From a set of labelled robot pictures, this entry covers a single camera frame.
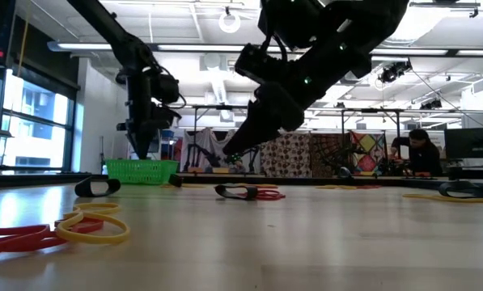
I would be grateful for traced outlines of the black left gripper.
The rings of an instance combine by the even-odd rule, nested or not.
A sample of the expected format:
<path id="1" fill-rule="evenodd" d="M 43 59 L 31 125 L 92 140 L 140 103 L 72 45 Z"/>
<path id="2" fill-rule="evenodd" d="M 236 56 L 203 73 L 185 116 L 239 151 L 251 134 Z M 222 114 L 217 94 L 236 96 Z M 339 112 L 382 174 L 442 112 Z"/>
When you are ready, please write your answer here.
<path id="1" fill-rule="evenodd" d="M 158 152 L 158 138 L 145 139 L 141 143 L 133 133 L 154 133 L 156 130 L 169 129 L 181 115 L 165 104 L 151 102 L 146 109 L 133 111 L 133 116 L 116 126 L 117 131 L 126 131 L 130 159 L 147 159 Z"/>

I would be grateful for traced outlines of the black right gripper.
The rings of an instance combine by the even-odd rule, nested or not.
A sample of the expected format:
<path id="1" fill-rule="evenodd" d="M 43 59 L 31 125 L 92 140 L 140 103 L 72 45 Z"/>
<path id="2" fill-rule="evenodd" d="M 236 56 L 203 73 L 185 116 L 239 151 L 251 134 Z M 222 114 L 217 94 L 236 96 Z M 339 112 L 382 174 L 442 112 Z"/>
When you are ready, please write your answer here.
<path id="1" fill-rule="evenodd" d="M 265 82 L 255 91 L 256 102 L 248 103 L 246 120 L 224 146 L 226 155 L 238 154 L 279 136 L 278 130 L 295 131 L 304 122 L 304 112 L 319 98 L 304 86 L 285 88 Z"/>

